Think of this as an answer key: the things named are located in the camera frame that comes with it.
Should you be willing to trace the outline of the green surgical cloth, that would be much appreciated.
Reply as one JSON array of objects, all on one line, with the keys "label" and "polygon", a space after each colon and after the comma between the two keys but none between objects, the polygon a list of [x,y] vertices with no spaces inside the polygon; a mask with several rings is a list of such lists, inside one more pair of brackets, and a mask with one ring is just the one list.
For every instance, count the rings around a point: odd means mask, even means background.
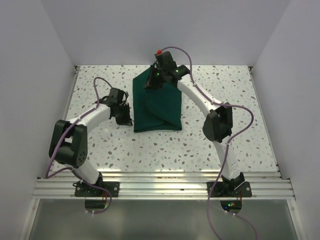
[{"label": "green surgical cloth", "polygon": [[182,130],[182,93],[165,83],[163,88],[144,88],[151,68],[133,79],[133,130],[135,133]]}]

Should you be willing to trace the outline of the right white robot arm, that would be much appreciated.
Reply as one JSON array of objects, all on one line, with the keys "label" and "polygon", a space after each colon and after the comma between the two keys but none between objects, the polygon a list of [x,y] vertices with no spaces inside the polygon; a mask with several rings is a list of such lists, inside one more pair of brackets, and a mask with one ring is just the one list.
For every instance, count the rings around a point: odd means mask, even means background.
[{"label": "right white robot arm", "polygon": [[210,95],[193,79],[192,68],[178,66],[169,51],[159,50],[155,59],[144,88],[157,90],[164,84],[170,84],[199,107],[205,116],[202,131],[215,146],[221,163],[221,188],[227,196],[235,196],[241,190],[245,177],[237,167],[231,145],[225,141],[225,138],[232,135],[233,108],[229,103],[222,103]]}]

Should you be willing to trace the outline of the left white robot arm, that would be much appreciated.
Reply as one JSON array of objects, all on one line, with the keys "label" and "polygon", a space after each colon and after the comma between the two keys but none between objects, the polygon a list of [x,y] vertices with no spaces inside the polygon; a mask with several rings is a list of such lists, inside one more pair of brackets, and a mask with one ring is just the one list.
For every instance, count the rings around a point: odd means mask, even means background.
[{"label": "left white robot arm", "polygon": [[111,88],[107,96],[99,98],[94,107],[70,120],[58,120],[49,147],[51,161],[56,161],[74,172],[92,196],[103,193],[102,174],[87,160],[88,134],[101,123],[115,118],[119,126],[132,126],[129,94]]}]

